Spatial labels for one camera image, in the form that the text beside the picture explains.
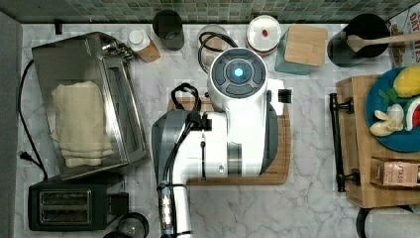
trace bottle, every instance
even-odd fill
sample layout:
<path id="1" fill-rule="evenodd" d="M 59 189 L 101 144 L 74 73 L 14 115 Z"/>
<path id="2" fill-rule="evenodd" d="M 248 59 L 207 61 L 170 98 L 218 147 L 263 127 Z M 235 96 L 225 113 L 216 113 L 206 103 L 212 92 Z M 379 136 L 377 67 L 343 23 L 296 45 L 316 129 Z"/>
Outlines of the bottle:
<path id="1" fill-rule="evenodd" d="M 133 52 L 145 62 L 152 62 L 160 58 L 157 46 L 144 29 L 132 31 L 129 35 L 128 44 Z"/>

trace wooden spoon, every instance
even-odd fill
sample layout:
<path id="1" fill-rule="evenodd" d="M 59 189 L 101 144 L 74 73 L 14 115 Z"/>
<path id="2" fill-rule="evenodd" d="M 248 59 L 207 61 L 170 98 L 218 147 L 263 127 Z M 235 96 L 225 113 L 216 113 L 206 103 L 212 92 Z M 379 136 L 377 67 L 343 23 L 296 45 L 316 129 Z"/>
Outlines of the wooden spoon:
<path id="1" fill-rule="evenodd" d="M 400 43 L 400 42 L 409 42 L 409 41 L 419 41 L 420 32 L 410 33 L 406 35 L 399 35 L 393 37 L 379 38 L 375 40 L 365 40 L 355 35 L 350 35 L 347 37 L 350 48 L 357 53 L 363 47 L 371 45 L 380 45 L 388 43 Z"/>

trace black canister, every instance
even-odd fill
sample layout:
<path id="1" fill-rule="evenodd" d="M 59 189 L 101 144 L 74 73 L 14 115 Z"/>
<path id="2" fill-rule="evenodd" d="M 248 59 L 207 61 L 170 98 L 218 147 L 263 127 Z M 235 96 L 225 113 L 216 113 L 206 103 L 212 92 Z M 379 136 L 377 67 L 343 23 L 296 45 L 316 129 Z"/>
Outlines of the black canister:
<path id="1" fill-rule="evenodd" d="M 379 56 L 388 47 L 388 44 L 372 45 L 364 47 L 355 53 L 348 43 L 348 36 L 350 35 L 373 40 L 389 37 L 390 33 L 385 22 L 375 14 L 361 14 L 357 16 L 328 43 L 328 57 L 337 66 L 354 66 L 365 59 Z"/>
<path id="2" fill-rule="evenodd" d="M 178 51 L 184 45 L 182 19 L 171 10 L 158 12 L 154 17 L 154 31 L 163 45 L 171 51 Z"/>

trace label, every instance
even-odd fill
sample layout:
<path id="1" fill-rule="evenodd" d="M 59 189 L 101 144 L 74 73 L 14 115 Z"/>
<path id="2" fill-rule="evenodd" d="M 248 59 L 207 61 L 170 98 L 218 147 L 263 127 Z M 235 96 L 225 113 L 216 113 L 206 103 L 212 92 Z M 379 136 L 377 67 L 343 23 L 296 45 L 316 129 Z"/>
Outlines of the label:
<path id="1" fill-rule="evenodd" d="M 416 186 L 419 166 L 401 162 L 385 162 L 383 184 L 398 186 Z"/>

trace white countertop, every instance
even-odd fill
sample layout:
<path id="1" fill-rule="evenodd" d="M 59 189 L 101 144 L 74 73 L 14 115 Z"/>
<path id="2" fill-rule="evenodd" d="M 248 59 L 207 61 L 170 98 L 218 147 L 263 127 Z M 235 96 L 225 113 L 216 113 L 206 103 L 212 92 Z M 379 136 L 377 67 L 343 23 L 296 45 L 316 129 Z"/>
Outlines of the white countertop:
<path id="1" fill-rule="evenodd" d="M 329 38 L 345 25 L 314 25 L 328 29 Z M 196 35 L 203 25 L 184 25 L 185 45 L 178 52 L 163 49 L 150 25 L 64 25 L 55 35 L 53 25 L 23 25 L 22 68 L 32 59 L 31 48 L 89 32 L 103 32 L 123 42 L 128 33 L 144 28 L 159 48 L 161 58 L 152 63 L 132 62 L 137 95 L 145 109 L 148 134 L 166 109 L 170 92 L 181 82 L 206 92 L 206 74 L 197 61 Z M 240 47 L 245 46 L 246 25 L 225 25 Z M 284 33 L 286 25 L 281 25 Z M 388 53 L 351 68 L 340 68 L 325 57 L 325 64 L 308 75 L 274 70 L 275 53 L 264 58 L 270 78 L 284 80 L 293 89 L 289 106 L 292 123 L 292 160 L 287 183 L 267 186 L 191 186 L 190 212 L 194 238 L 290 237 L 355 238 L 355 219 L 359 208 L 344 193 L 336 192 L 333 137 L 328 94 L 335 83 L 349 76 L 384 73 L 390 69 Z M 53 143 L 35 68 L 31 68 L 24 87 L 24 116 L 29 130 L 47 164 L 49 175 L 57 175 Z M 31 146 L 19 124 L 18 152 Z M 130 168 L 126 177 L 131 211 L 144 214 L 150 225 L 149 237 L 158 238 L 158 200 L 155 172 L 151 161 Z M 103 237 L 108 231 L 51 233 L 33 232 L 28 226 L 28 188 L 42 180 L 35 165 L 18 160 L 15 237 Z"/>

